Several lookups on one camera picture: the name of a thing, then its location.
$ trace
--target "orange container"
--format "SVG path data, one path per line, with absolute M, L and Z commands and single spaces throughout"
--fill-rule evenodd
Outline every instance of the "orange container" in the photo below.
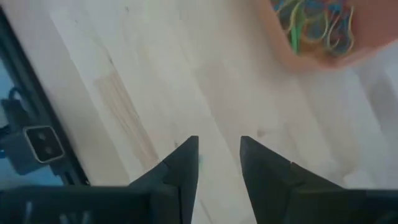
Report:
M 294 72 L 333 70 L 380 51 L 398 39 L 398 0 L 350 0 L 354 6 L 354 47 L 344 57 L 297 55 L 280 26 L 270 0 L 255 0 L 273 50 L 280 62 Z

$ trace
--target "wooden floor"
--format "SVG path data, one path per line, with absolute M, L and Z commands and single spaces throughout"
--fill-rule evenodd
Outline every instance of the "wooden floor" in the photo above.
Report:
M 255 223 L 249 135 L 344 187 L 398 187 L 398 45 L 294 74 L 250 1 L 2 1 L 92 184 L 127 184 L 198 135 L 194 223 Z

